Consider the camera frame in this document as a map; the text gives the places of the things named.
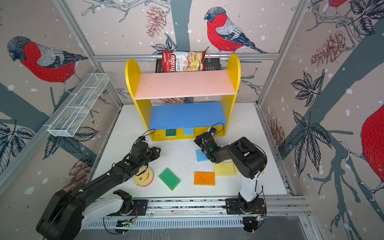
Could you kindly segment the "dark green scrub sponge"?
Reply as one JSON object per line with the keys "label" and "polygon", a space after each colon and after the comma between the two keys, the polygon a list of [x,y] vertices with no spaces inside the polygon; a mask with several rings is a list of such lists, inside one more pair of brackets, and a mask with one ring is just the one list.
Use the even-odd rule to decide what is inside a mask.
{"label": "dark green scrub sponge", "polygon": [[176,129],[166,130],[166,137],[167,138],[176,137],[176,135],[177,135],[177,130]]}

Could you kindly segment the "light blue sponge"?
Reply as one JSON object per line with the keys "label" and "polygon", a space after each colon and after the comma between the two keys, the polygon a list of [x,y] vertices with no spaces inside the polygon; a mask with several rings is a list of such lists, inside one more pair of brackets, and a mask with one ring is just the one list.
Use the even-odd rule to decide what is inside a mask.
{"label": "light blue sponge", "polygon": [[198,163],[209,161],[209,159],[202,150],[196,150],[196,158]]}
{"label": "light blue sponge", "polygon": [[193,136],[195,134],[195,129],[194,128],[185,128],[183,135],[184,136]]}

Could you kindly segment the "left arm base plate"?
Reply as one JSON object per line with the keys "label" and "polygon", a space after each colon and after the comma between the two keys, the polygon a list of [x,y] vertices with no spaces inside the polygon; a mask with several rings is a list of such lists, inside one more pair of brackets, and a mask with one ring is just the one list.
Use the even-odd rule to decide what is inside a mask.
{"label": "left arm base plate", "polygon": [[140,199],[133,199],[132,203],[130,204],[130,210],[128,211],[127,204],[123,203],[122,208],[116,212],[111,213],[108,215],[108,217],[140,217],[145,216],[147,212],[148,207],[148,200],[140,200]]}

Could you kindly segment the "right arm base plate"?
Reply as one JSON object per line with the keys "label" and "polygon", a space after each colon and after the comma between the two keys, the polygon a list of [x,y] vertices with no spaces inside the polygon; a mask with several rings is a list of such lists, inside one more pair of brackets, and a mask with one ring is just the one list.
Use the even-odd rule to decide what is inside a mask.
{"label": "right arm base plate", "polygon": [[228,215],[265,215],[267,206],[263,198],[255,198],[251,202],[244,199],[225,199],[225,209]]}

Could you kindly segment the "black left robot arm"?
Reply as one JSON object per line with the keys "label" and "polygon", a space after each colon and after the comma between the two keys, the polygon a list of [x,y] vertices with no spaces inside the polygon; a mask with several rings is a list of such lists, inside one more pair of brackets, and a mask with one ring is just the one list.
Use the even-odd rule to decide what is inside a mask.
{"label": "black left robot arm", "polygon": [[160,148],[150,148],[145,141],[136,141],[130,152],[103,175],[71,191],[56,192],[37,223],[36,231],[47,240],[73,240],[85,227],[110,214],[127,216],[135,212],[138,216],[132,195],[126,191],[116,190],[103,200],[100,197],[142,174],[140,169],[157,160],[160,152]]}

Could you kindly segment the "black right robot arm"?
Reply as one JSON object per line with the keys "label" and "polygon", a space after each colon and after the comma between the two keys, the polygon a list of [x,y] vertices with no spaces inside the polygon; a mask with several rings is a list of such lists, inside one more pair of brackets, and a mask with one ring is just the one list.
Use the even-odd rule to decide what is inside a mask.
{"label": "black right robot arm", "polygon": [[197,136],[194,143],[201,148],[202,153],[215,165],[226,160],[232,160],[243,176],[238,198],[238,209],[244,213],[254,210],[260,195],[257,192],[259,175],[268,163],[266,153],[245,137],[241,137],[224,147],[219,147],[214,136],[207,132]]}

